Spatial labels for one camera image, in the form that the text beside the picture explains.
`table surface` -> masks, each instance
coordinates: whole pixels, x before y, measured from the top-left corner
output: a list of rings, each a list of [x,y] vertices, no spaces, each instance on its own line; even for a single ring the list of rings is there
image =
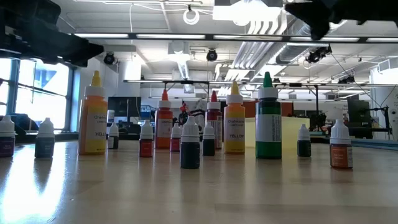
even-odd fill
[[[178,153],[139,158],[137,143],[78,157],[58,142],[53,159],[17,146],[0,159],[0,223],[397,223],[397,151],[356,147],[354,170],[334,170],[326,144],[282,161],[247,149],[185,170]]]

